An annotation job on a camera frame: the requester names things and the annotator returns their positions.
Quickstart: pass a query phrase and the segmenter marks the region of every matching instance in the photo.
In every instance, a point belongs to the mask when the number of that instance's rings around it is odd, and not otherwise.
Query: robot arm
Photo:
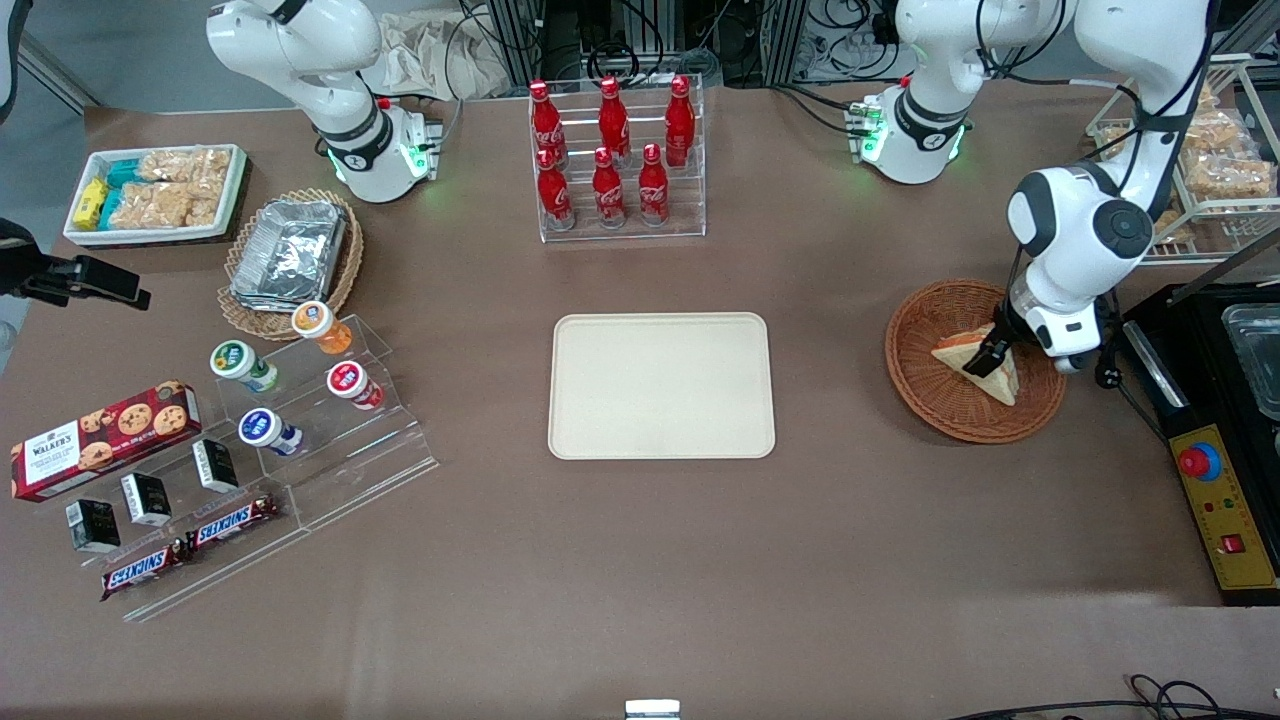
[[[867,97],[863,111],[879,119],[861,128],[870,132],[861,160],[906,184],[938,177],[987,78],[978,28],[986,47],[1038,44],[1070,22],[1075,5],[1076,0],[901,0],[895,18],[899,37],[915,51],[915,72],[906,87]]]
[[[209,12],[205,33],[224,65],[311,118],[361,200],[396,200],[430,173],[422,115],[379,108],[356,74],[381,49],[378,20],[360,0],[232,0]]]
[[[1210,0],[1080,0],[1075,32],[1100,64],[1138,81],[1137,133],[1110,160],[1036,170],[1009,201],[1009,225],[1032,261],[996,313],[996,329],[965,369],[987,375],[1014,340],[1032,340],[1060,370],[1101,343],[1094,301],[1152,242],[1190,124],[1208,53]],[[1158,37],[1158,42],[1134,42]]]

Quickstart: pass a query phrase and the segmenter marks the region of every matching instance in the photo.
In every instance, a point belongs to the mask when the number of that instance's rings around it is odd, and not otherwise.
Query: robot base
[[[385,113],[392,120],[392,142],[370,169],[346,169],[329,154],[338,179],[365,202],[397,200],[417,183],[435,179],[440,167],[440,141],[444,133],[439,122],[428,123],[421,114],[399,106]]]
[[[923,184],[941,176],[960,152],[964,127],[936,149],[920,150],[893,117],[893,105],[901,94],[902,87],[895,86],[881,95],[868,95],[863,102],[845,110],[845,128],[856,133],[850,135],[849,149],[855,163],[867,163],[891,181]]]

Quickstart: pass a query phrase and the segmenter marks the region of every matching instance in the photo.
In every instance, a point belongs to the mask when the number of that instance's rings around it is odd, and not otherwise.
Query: black small box
[[[77,500],[67,506],[72,544],[81,552],[111,552],[120,547],[120,529],[110,502]]]
[[[133,523],[160,527],[173,518],[160,478],[131,473],[120,478],[120,487],[124,488],[124,505]]]
[[[214,492],[232,492],[239,487],[236,482],[236,465],[232,464],[232,451],[212,439],[202,439],[191,446],[196,456],[196,471],[200,484]]]

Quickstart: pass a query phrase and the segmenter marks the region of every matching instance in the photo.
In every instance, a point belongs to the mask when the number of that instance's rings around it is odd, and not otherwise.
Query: red button
[[[1198,447],[1188,447],[1179,452],[1178,466],[1193,478],[1207,475],[1211,469],[1208,454]]]

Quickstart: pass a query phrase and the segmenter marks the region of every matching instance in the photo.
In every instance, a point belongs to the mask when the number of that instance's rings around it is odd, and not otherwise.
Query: wicker basket
[[[940,340],[991,322],[1004,291],[980,281],[952,279],[908,297],[884,333],[893,387],[925,423],[968,442],[1015,442],[1043,428],[1062,405],[1066,379],[1038,348],[1014,346],[1018,402],[1009,407],[929,354]]]
[[[360,273],[360,259],[365,252],[365,234],[360,229],[360,222],[356,220],[356,213],[346,200],[326,190],[294,190],[285,192],[275,200],[333,202],[347,211],[347,229],[342,237],[342,256],[338,258],[338,266],[334,268],[333,287],[329,291],[329,300],[326,301],[334,315],[340,316],[338,310],[347,301],[347,296],[351,295],[351,286],[356,283],[356,274]],[[236,268],[239,266],[241,258],[244,255],[244,243],[253,234],[253,228],[257,225],[257,218],[261,211],[259,209],[244,223],[239,234],[236,236],[236,242],[232,245],[230,251],[227,254],[227,264],[224,266],[227,268],[228,279],[236,275]],[[298,334],[293,332],[288,313],[250,310],[232,297],[230,286],[218,291],[218,305],[221,306],[223,316],[227,318],[228,323],[250,334],[275,342],[288,342],[298,338]]]

